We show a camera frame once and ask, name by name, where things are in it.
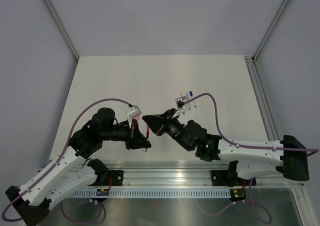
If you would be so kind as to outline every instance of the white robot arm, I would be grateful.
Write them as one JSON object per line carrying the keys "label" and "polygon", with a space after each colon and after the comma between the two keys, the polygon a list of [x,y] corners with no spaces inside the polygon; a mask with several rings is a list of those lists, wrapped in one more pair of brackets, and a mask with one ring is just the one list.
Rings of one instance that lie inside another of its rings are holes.
{"label": "white robot arm", "polygon": [[[55,205],[77,189],[92,184],[108,185],[108,168],[99,159],[90,160],[82,170],[64,178],[75,166],[85,163],[94,152],[101,149],[103,141],[123,141],[128,150],[150,148],[150,142],[141,134],[138,122],[134,119],[139,108],[130,106],[132,111],[128,114],[128,120],[116,124],[112,109],[99,109],[68,140],[61,155],[27,183],[8,188],[5,193],[11,202],[2,212],[2,219],[7,222],[22,219],[27,226],[35,226]],[[21,218],[6,218],[5,213],[11,205]]]}
{"label": "white robot arm", "polygon": [[[203,95],[208,94],[200,94],[180,103],[187,104]],[[97,103],[109,100],[121,101],[131,107],[128,120],[114,124],[115,112],[110,108],[101,108],[71,137],[76,122],[85,111]],[[138,122],[134,119],[138,114],[140,110],[137,106],[120,99],[102,99],[87,107],[73,124],[69,140],[61,155],[29,182],[20,187],[11,186],[7,189],[5,193],[10,204],[2,212],[2,219],[7,222],[22,219],[27,226],[35,226],[72,192],[92,184],[108,185],[108,168],[99,159],[90,160],[87,166],[73,176],[67,178],[65,176],[99,150],[102,141],[123,141],[127,149],[150,148],[150,142],[140,133]],[[193,120],[186,125],[181,124],[177,115],[177,110],[172,108],[163,114],[145,115],[142,119],[157,136],[167,133],[187,151],[195,150],[195,156],[201,160],[229,162],[227,174],[226,170],[223,174],[211,171],[211,177],[218,175],[225,186],[242,186],[243,182],[251,178],[271,174],[283,174],[285,178],[295,181],[309,180],[307,152],[314,154],[319,150],[306,149],[293,136],[285,135],[281,141],[238,141],[225,138],[220,132],[218,123],[219,135],[212,135]],[[6,218],[5,213],[10,206],[16,209],[21,218]]]}

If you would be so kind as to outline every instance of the metal frame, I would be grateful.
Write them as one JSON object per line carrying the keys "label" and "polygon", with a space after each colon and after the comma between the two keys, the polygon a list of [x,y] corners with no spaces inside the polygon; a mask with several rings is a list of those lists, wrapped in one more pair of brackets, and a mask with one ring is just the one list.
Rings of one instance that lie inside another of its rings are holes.
{"label": "metal frame", "polygon": [[[264,85],[259,74],[259,66],[257,62],[254,62],[251,57],[245,57],[245,61],[248,67],[248,72],[256,95],[256,100],[259,105],[267,136],[269,140],[279,140],[278,129],[272,116]],[[291,187],[291,190],[303,225],[319,225],[304,184],[302,183],[301,187]]]}
{"label": "metal frame", "polygon": [[79,61],[79,53],[75,47],[75,45],[72,43],[64,25],[62,24],[62,21],[52,3],[51,0],[42,0],[46,9],[48,10],[49,14],[52,16],[53,21],[55,22],[55,25],[57,26],[58,30],[61,33],[61,36],[63,37],[64,41],[66,42],[67,46],[69,47],[71,53],[73,54],[75,60]]}
{"label": "metal frame", "polygon": [[[257,65],[257,59],[263,52],[266,44],[268,43],[270,37],[275,31],[279,21],[283,17],[286,9],[291,0],[282,0],[277,12],[275,13],[270,25],[268,26],[260,44],[253,56],[245,57],[245,61],[248,68],[248,73],[252,82],[254,93],[258,102],[260,113],[262,116],[263,124],[267,133],[269,140],[278,140],[279,133],[275,120],[272,116],[270,110],[267,95],[263,86],[261,76],[259,74],[259,67]],[[76,61],[79,60],[79,53],[71,41],[62,21],[60,20],[57,11],[51,0],[43,0],[45,7],[52,16],[61,36],[64,38],[67,46],[69,47],[71,53],[73,54]],[[211,187],[211,182],[208,180],[204,182],[204,177],[210,173],[212,169],[227,169],[228,166],[225,164],[196,164],[188,163],[186,165],[184,162],[181,163],[166,163],[166,164],[139,164],[136,162],[127,162],[123,164],[121,162],[105,162],[110,169],[124,169],[126,171],[127,178],[123,181],[124,188],[141,188],[142,186],[148,185],[149,187],[159,187],[161,188],[181,188],[182,180],[183,185],[186,188],[192,189],[196,188],[207,188]],[[202,178],[202,184],[199,184],[199,179]],[[283,179],[283,177],[262,177],[257,179],[257,187],[261,188],[292,188],[294,200],[297,205],[298,212],[300,214],[301,220],[304,226],[314,226],[318,225],[315,214],[310,204],[310,198],[304,188],[303,183],[291,182],[289,180]]]}
{"label": "metal frame", "polygon": [[269,41],[269,38],[271,37],[272,33],[274,32],[275,28],[277,27],[280,19],[282,18],[282,16],[284,15],[284,12],[286,11],[289,3],[291,0],[282,0],[278,10],[276,11],[269,27],[267,28],[264,36],[262,37],[262,40],[258,46],[258,48],[256,49],[256,51],[253,54],[253,61],[256,62],[257,59],[259,58],[259,56],[261,55],[263,49],[265,48],[267,42]]}

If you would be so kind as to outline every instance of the purple cable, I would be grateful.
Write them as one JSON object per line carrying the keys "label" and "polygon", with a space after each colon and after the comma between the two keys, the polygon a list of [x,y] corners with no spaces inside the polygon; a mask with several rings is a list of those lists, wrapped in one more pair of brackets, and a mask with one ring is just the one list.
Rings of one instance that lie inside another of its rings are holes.
{"label": "purple cable", "polygon": [[[70,132],[69,132],[69,135],[68,135],[68,138],[65,142],[65,145],[64,145],[64,148],[60,154],[60,156],[58,157],[58,159],[56,160],[57,164],[61,161],[62,157],[64,156],[66,150],[67,150],[67,147],[68,147],[68,144],[69,144],[69,140],[71,138],[71,135],[75,129],[75,126],[77,124],[77,122],[79,121],[79,119],[82,117],[82,115],[85,114],[85,112],[87,112],[90,108],[92,108],[93,106],[99,104],[99,103],[102,103],[102,102],[106,102],[106,101],[117,101],[117,102],[121,102],[121,103],[124,103],[128,106],[130,106],[131,104],[128,103],[127,101],[124,101],[122,99],[119,99],[119,98],[105,98],[105,99],[101,99],[101,100],[98,100],[92,104],[90,104],[88,107],[86,107],[80,114],[79,116],[75,119],[71,129],[70,129]],[[46,177],[54,168],[57,164],[53,164],[41,177],[38,178],[38,180],[36,180],[33,184],[30,185],[30,187],[28,187],[28,190],[31,190],[34,186],[36,186],[44,177]],[[17,201],[19,200],[23,195],[25,195],[28,191],[25,190],[24,192],[22,192],[19,196],[17,196],[14,200],[12,200],[5,208],[4,210],[2,211],[2,214],[1,214],[1,217],[2,217],[2,220],[3,221],[6,221],[6,222],[17,222],[17,221],[20,221],[22,220],[22,218],[15,218],[15,219],[9,219],[9,218],[6,218],[6,212],[8,211],[8,209]]]}
{"label": "purple cable", "polygon": [[97,216],[90,222],[79,222],[79,221],[73,220],[72,218],[68,217],[68,215],[65,213],[62,201],[60,202],[60,208],[61,208],[61,213],[65,217],[66,220],[68,220],[68,221],[70,221],[72,223],[78,224],[78,225],[91,225],[91,224],[93,224],[95,221],[97,221],[99,219],[99,217],[100,217],[100,215],[102,213],[102,205],[101,205],[100,202],[98,202],[98,204],[100,206],[100,211],[97,214]]}
{"label": "purple cable", "polygon": [[209,213],[209,212],[206,212],[206,211],[200,206],[200,204],[198,203],[197,200],[195,200],[195,202],[196,202],[196,204],[198,205],[198,208],[202,211],[202,213],[204,213],[204,214],[207,215],[207,216],[211,216],[211,217],[219,216],[219,215],[222,214],[224,211],[226,211],[228,208],[230,208],[231,206],[234,205],[233,203],[231,203],[231,204],[225,206],[222,210],[220,210],[220,211],[217,212],[217,213]]}
{"label": "purple cable", "polygon": [[[253,208],[253,210],[254,210],[254,213],[255,213],[255,215],[256,215],[256,217],[257,217],[263,224],[265,224],[265,225],[270,225],[270,224],[272,223],[272,217],[271,217],[270,212],[266,209],[266,207],[264,207],[263,205],[261,205],[261,204],[258,203],[258,202],[254,202],[253,199],[252,199],[252,195],[251,195],[251,184],[252,184],[252,180],[253,180],[253,179],[251,179],[251,182],[250,182],[250,185],[249,185],[250,201],[237,201],[237,202],[235,202],[235,203],[236,203],[236,204],[242,204],[242,203],[251,204],[251,205],[252,205],[252,208]],[[211,217],[219,216],[219,215],[222,214],[224,211],[226,211],[227,209],[229,209],[231,206],[235,205],[235,204],[231,203],[231,204],[227,205],[226,207],[224,207],[222,210],[220,210],[220,211],[217,212],[217,213],[209,213],[209,212],[206,212],[206,211],[200,206],[200,204],[198,203],[197,200],[195,200],[195,202],[196,202],[196,204],[198,205],[198,208],[199,208],[205,215],[211,216]],[[268,221],[268,222],[267,222],[267,221],[264,221],[264,220],[260,217],[260,215],[259,215],[259,213],[258,213],[255,205],[258,205],[259,207],[261,207],[261,208],[268,214],[268,217],[269,217],[269,221]]]}
{"label": "purple cable", "polygon": [[[92,202],[90,202],[89,200],[87,201],[83,201],[83,202],[80,202],[78,203],[76,206],[74,206],[72,209],[70,209],[69,211],[65,212],[66,215],[68,215],[69,213],[73,212],[74,210],[76,210],[78,207],[82,206],[82,205],[86,205],[86,204],[91,204]],[[48,218],[50,220],[58,220],[58,219],[61,219],[61,218],[64,218],[63,215],[60,215],[60,216],[57,216],[57,217],[50,217],[51,214],[48,215]]]}
{"label": "purple cable", "polygon": [[268,146],[249,146],[249,145],[243,145],[243,144],[237,144],[235,142],[232,142],[231,140],[227,139],[221,132],[220,130],[220,127],[219,127],[219,123],[218,123],[218,109],[217,109],[217,103],[216,103],[216,100],[215,98],[210,94],[210,93],[207,93],[207,92],[204,92],[204,93],[201,93],[199,94],[198,96],[195,96],[194,98],[188,100],[188,101],[185,101],[184,104],[189,104],[191,103],[192,101],[202,97],[202,96],[209,96],[212,101],[213,101],[213,104],[214,104],[214,113],[215,113],[215,124],[216,124],[216,129],[218,130],[219,132],[219,135],[226,141],[228,142],[229,144],[233,145],[233,146],[239,146],[241,148],[245,148],[245,149],[255,149],[255,150],[282,150],[282,151],[300,151],[300,152],[311,152],[308,154],[308,156],[310,155],[313,155],[317,152],[319,152],[319,149],[317,148],[288,148],[288,147],[276,147],[276,148],[273,148],[273,147],[268,147]]}
{"label": "purple cable", "polygon": [[[259,204],[259,203],[257,203],[257,202],[254,202],[254,199],[252,198],[251,186],[252,186],[252,182],[253,182],[253,181],[254,181],[254,178],[251,178],[250,184],[249,184],[250,201],[249,201],[249,202],[246,201],[246,202],[252,204],[252,208],[253,208],[253,211],[254,211],[256,217],[257,217],[262,223],[264,223],[265,225],[270,225],[270,224],[272,223],[271,214],[269,213],[269,211],[268,211],[264,206],[262,206],[261,204]],[[260,217],[260,215],[259,215],[259,213],[258,213],[255,205],[258,205],[258,206],[260,206],[261,208],[264,209],[264,211],[265,211],[265,212],[268,214],[268,216],[269,216],[269,222],[264,221],[264,220]]]}

